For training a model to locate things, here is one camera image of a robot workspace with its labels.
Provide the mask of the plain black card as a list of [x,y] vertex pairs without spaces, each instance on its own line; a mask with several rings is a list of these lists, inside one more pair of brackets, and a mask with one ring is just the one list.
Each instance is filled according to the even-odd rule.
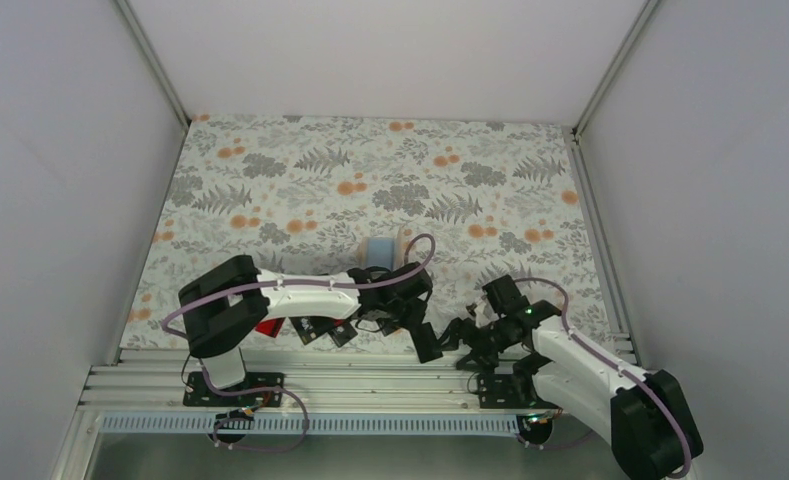
[[420,323],[409,328],[410,337],[420,364],[426,364],[443,357],[440,343],[430,323]]

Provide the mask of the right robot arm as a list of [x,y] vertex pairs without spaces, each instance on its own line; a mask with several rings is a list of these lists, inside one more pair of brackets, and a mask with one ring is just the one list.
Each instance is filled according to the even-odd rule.
[[518,440],[549,450],[554,418],[568,413],[611,448],[631,479],[683,479],[704,449],[678,380],[619,358],[571,326],[567,305],[533,302],[505,275],[443,332],[444,351],[476,376],[481,407],[528,409]]

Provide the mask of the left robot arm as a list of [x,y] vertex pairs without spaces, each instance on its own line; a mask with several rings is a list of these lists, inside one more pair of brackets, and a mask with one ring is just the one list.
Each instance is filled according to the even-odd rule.
[[353,268],[323,276],[287,275],[260,269],[237,255],[189,282],[178,292],[181,335],[209,376],[208,390],[225,405],[248,391],[241,342],[262,322],[322,317],[347,321],[380,312],[402,326],[422,323],[433,283],[423,263],[374,274]]

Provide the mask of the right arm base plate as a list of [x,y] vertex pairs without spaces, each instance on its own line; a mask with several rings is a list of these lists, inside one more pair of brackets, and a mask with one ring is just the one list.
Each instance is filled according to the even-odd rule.
[[482,409],[555,408],[554,404],[537,395],[532,377],[527,374],[478,374],[476,376],[476,395]]

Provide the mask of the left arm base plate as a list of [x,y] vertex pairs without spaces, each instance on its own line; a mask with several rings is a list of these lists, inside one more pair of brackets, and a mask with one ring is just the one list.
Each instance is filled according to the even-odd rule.
[[191,372],[185,381],[182,404],[215,408],[279,407],[281,393],[259,391],[259,388],[283,387],[284,381],[285,375],[280,372],[248,372],[241,383],[224,388],[226,395],[221,395],[209,388],[202,372]]

